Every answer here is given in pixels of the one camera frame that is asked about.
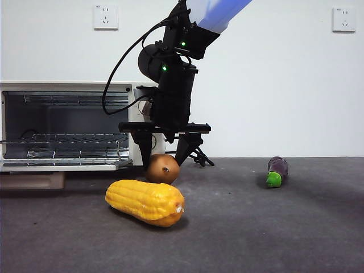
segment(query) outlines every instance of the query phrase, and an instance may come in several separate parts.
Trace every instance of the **gray floor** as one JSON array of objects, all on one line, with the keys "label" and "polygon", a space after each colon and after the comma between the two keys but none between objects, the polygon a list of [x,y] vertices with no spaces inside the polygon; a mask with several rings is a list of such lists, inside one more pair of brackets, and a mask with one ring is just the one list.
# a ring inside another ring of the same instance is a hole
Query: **gray floor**
[{"label": "gray floor", "polygon": [[183,164],[186,212],[169,229],[111,209],[107,186],[140,168],[73,173],[62,192],[1,196],[1,272],[364,272],[364,158]]}]

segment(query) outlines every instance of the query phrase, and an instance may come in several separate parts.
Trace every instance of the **white toaster oven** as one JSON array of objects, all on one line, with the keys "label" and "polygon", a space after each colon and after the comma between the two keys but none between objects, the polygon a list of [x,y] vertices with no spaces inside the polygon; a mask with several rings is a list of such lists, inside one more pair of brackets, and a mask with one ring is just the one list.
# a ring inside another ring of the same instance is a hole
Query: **white toaster oven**
[{"label": "white toaster oven", "polygon": [[[115,82],[106,97],[108,109],[135,100],[145,82]],[[143,101],[126,111],[106,115],[104,82],[16,82],[0,85],[0,171],[115,171],[141,166],[139,147],[122,121],[145,122]],[[165,152],[162,134],[153,135],[152,153]]]}]

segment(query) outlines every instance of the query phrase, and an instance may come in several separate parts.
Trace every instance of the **wire rack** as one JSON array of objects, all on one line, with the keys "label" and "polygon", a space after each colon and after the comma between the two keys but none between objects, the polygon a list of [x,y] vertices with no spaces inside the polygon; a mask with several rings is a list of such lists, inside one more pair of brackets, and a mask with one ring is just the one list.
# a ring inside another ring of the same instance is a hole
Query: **wire rack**
[{"label": "wire rack", "polygon": [[[24,103],[36,105],[58,106],[101,106],[100,94],[73,94],[73,95],[34,95],[24,93]],[[117,93],[108,95],[105,105],[110,107],[122,107],[128,105],[128,95]]]},{"label": "wire rack", "polygon": [[28,150],[27,159],[78,159],[94,161],[116,161],[129,157],[128,148],[93,148],[93,149],[47,149],[32,148]]},{"label": "wire rack", "polygon": [[110,134],[33,134],[31,137],[23,137],[12,140],[2,140],[2,144],[37,144],[37,143],[115,143],[128,139],[126,133]]}]

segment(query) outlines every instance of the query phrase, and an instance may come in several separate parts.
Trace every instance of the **wall socket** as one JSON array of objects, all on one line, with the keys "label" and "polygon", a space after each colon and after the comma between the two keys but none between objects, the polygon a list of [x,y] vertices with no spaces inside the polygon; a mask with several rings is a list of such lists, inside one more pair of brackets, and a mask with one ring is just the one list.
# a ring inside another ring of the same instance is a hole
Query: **wall socket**
[{"label": "wall socket", "polygon": [[334,32],[356,31],[355,9],[352,7],[334,7],[332,30]]},{"label": "wall socket", "polygon": [[118,30],[119,8],[117,5],[95,5],[93,27],[95,30]]}]

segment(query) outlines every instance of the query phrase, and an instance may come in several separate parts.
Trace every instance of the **corn cob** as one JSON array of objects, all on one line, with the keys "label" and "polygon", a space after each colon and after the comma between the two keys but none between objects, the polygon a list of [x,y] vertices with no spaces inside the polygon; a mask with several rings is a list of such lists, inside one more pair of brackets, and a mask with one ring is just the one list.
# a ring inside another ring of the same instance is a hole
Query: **corn cob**
[{"label": "corn cob", "polygon": [[175,224],[184,212],[184,197],[180,191],[163,183],[116,181],[108,187],[105,201],[114,209],[162,227]]}]

